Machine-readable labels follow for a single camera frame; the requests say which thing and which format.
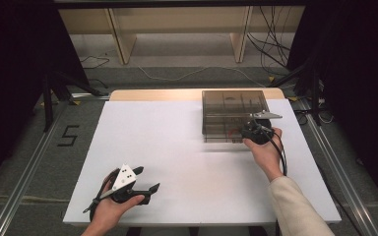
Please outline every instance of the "table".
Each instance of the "table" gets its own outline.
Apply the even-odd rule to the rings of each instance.
[[[327,222],[341,220],[290,104],[278,88],[261,88],[272,121],[284,130],[288,176]],[[218,226],[274,223],[268,180],[243,144],[205,144],[202,89],[117,90],[105,103],[63,221],[89,223],[89,206],[103,178],[123,163],[144,166],[134,187],[160,183],[147,206],[121,218],[124,226]]]

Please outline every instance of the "floor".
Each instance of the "floor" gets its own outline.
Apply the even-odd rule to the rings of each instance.
[[[265,34],[254,36],[266,39]],[[294,37],[292,33],[279,36],[287,47]],[[199,78],[214,80],[214,75],[226,75],[229,72],[239,80],[238,85],[250,83],[250,86],[257,86],[255,84],[267,85],[270,77],[286,73],[271,59],[263,59],[250,42],[247,43],[243,62],[235,63],[229,36],[225,33],[138,35],[130,63],[126,66],[119,64],[110,35],[72,35],[72,41],[84,68],[88,68],[87,75],[93,80],[91,85],[101,89],[104,87],[96,81],[101,75],[111,77],[105,82],[109,85],[108,90],[115,89],[113,85],[117,82],[112,73],[129,76],[136,81],[139,77],[144,78],[140,86],[146,87],[152,85],[148,83],[151,81],[183,83],[183,78],[187,79],[185,83],[188,87],[193,78],[193,82]],[[269,49],[269,53],[281,60],[276,47]],[[254,78],[258,68],[266,69],[260,69],[260,80]],[[135,85],[133,83],[138,83],[136,81],[119,87],[129,86],[131,89]],[[282,86],[286,97],[294,96],[293,83]],[[292,102],[292,109],[303,110],[308,105],[306,97],[300,98]],[[81,234],[83,228],[65,225],[62,218],[86,157],[86,147],[92,140],[97,114],[100,114],[102,107],[103,100],[95,99],[84,99],[80,105],[55,105],[58,125],[54,127],[52,135],[46,137],[42,133],[44,111],[40,101],[37,102],[34,115],[14,147],[12,157],[4,161],[0,168],[0,222],[5,221],[0,225],[0,235]],[[303,123],[301,128],[306,141],[326,175],[327,186],[338,199],[336,205],[343,221],[330,227],[338,235],[378,235],[378,190],[364,166],[358,164],[358,156],[348,144],[341,126],[335,119],[329,122],[329,112],[320,115],[323,121],[321,127],[315,127],[312,118],[305,114],[298,114],[298,122]],[[73,147],[60,146],[67,142],[63,138],[66,128],[71,126],[71,131],[74,131],[75,125],[86,127],[76,130],[82,139],[77,139]],[[41,153],[37,147],[43,148],[44,152]],[[275,234],[273,225],[265,228],[269,235]],[[125,235],[126,230],[117,227],[109,235]]]

